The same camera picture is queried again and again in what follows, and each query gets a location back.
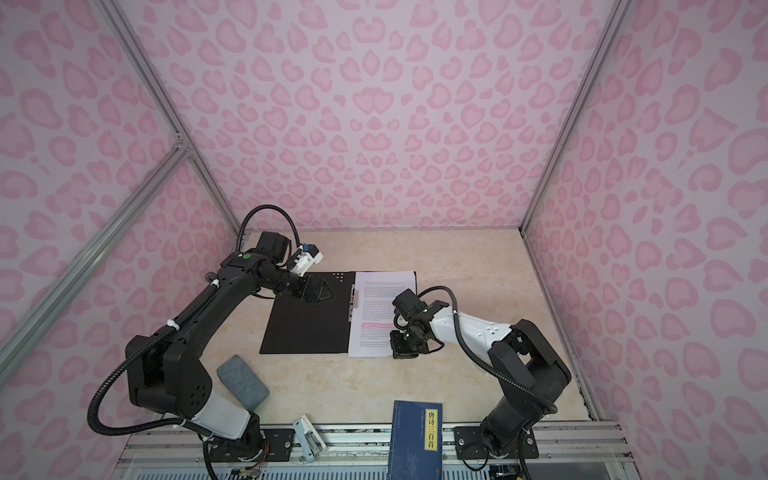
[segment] pink leopard print wall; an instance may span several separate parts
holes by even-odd
[[[643,478],[768,476],[768,3],[641,2],[531,238]]]
[[[127,342],[181,311],[233,244],[201,182],[182,165],[0,392],[0,477],[108,478],[127,437],[88,428],[94,391]],[[107,425],[148,420],[126,388],[123,376],[102,404]]]
[[[234,210],[312,228],[519,225],[612,3],[121,2]]]
[[[0,346],[170,150],[88,0],[0,5]]]

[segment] aluminum frame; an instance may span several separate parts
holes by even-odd
[[[168,124],[170,129],[176,134],[176,138],[179,141],[187,143],[192,153],[192,165],[203,181],[205,189],[208,190],[208,194],[214,201],[214,204],[219,209],[221,214],[227,221],[227,224],[237,233],[240,229],[240,222],[237,221],[237,217],[232,211],[227,198],[222,193],[219,185],[211,175],[208,166],[203,160],[203,155],[194,143],[194,139],[190,135],[190,132],[184,126],[184,121],[181,119],[179,112],[176,110],[173,101],[170,99],[170,95],[165,91],[163,83],[157,71],[153,67],[149,58],[147,57],[144,48],[134,32],[131,23],[125,16],[123,8],[118,4],[117,0],[92,0],[101,14],[104,16],[104,20],[109,25],[109,28],[114,33],[115,38],[123,48],[123,52],[128,57],[128,60],[134,66],[136,73],[144,82],[144,86],[147,88],[149,95],[154,99],[155,104],[163,119]]]
[[[456,457],[452,429],[456,426],[477,426],[478,423],[446,423],[442,426],[443,464],[461,465]],[[315,467],[350,465],[386,465],[389,458],[391,423],[315,425],[328,445],[328,450],[311,464]],[[270,428],[291,428],[291,425],[262,425]],[[617,422],[539,422],[533,427],[540,457],[528,460],[540,462],[610,462],[634,464],[629,445]],[[270,462],[277,466],[309,466],[300,461],[303,452],[294,436],[288,462]],[[116,469],[183,468],[198,466],[202,448],[197,434],[184,429],[162,427],[151,432],[131,435],[123,449]],[[511,460],[490,459],[489,465],[515,463]],[[246,463],[217,464],[234,466]]]
[[[533,271],[536,274],[536,280],[538,280],[538,285],[544,294],[547,307],[549,307],[549,313],[552,315],[552,322],[554,323],[555,329],[558,331],[560,341],[563,344],[563,348],[565,348],[565,354],[568,356],[568,360],[571,363],[573,377],[576,380],[576,385],[578,386],[581,398],[584,400],[584,406],[587,407],[587,413],[593,420],[604,420],[606,419],[605,412],[600,406],[600,403],[596,400],[597,396],[594,394],[594,390],[592,390],[592,387],[586,380],[587,374],[584,372],[584,366],[576,355],[576,349],[571,341],[571,335],[568,333],[568,329],[565,328],[565,321],[558,312],[554,303],[554,297],[549,291],[549,288],[547,288],[546,283],[544,283],[544,279],[541,277],[541,268],[536,262],[536,257],[534,257],[533,251],[531,250],[531,245],[528,243],[528,239],[525,235],[521,236],[523,245],[525,245],[525,251],[528,252],[528,258],[530,259]]]
[[[107,225],[72,260],[66,273],[56,280],[45,298],[21,318],[13,336],[0,349],[0,389],[134,226],[136,219],[152,202],[157,192],[173,177],[183,160],[188,158],[191,158],[189,146],[181,141],[115,212]]]
[[[602,35],[598,40],[598,46],[595,48],[589,63],[587,64],[587,69],[584,72],[584,79],[579,84],[575,100],[571,104],[571,108],[565,116],[565,122],[554,142],[554,148],[552,148],[552,152],[547,160],[544,173],[541,174],[541,177],[536,183],[531,204],[528,205],[528,209],[523,216],[523,221],[520,226],[521,232],[527,231],[528,227],[531,226],[536,210],[538,210],[541,205],[541,199],[551,182],[552,172],[563,158],[565,146],[568,145],[573,132],[578,126],[579,120],[587,110],[589,99],[600,82],[601,76],[607,66],[608,59],[611,57],[611,54],[613,54],[616,44],[626,28],[627,21],[631,16],[630,13],[635,3],[637,3],[636,0],[616,0],[611,8],[611,13],[608,15],[608,20],[603,28]]]

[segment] paper sheet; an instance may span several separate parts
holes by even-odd
[[[406,289],[416,291],[416,275],[408,272],[357,272],[355,307],[349,332],[349,356],[390,356],[392,301]]]

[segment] blue book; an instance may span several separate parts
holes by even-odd
[[[442,479],[442,404],[395,400],[387,480]]]

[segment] black arm segment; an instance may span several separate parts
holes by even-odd
[[[265,232],[256,248],[232,252],[217,272],[214,297],[166,341],[128,367],[131,403],[159,413],[191,419],[205,406],[212,386],[200,363],[206,345],[232,311],[262,288],[308,303],[333,298],[328,285],[311,275],[298,276],[276,262],[284,257],[288,241]],[[126,346],[129,356],[150,337],[135,336]]]
[[[518,354],[530,355],[523,363]],[[571,382],[571,371],[533,323],[522,319],[511,332],[488,350],[491,364],[506,372],[533,393],[554,402]],[[509,453],[521,429],[529,430],[544,416],[540,404],[506,382],[499,382],[504,396],[480,424],[492,452]]]

